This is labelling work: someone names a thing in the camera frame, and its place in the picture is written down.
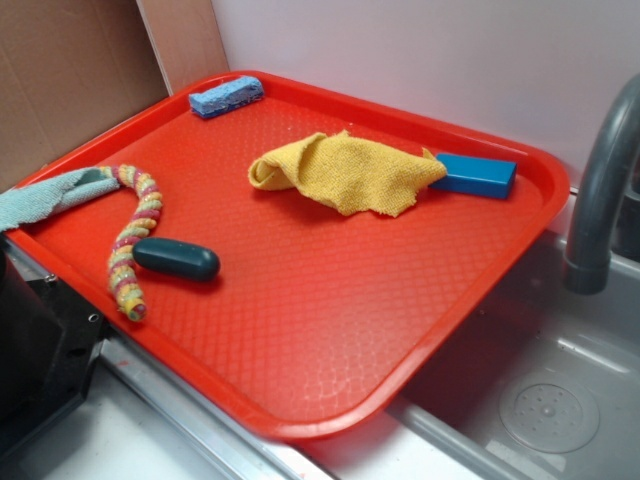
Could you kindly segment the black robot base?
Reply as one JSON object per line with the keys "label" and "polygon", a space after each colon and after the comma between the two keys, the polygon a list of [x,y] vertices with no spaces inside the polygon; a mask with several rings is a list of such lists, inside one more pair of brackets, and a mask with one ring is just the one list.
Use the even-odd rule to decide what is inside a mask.
{"label": "black robot base", "polygon": [[78,408],[106,331],[104,315],[1,237],[1,459]]}

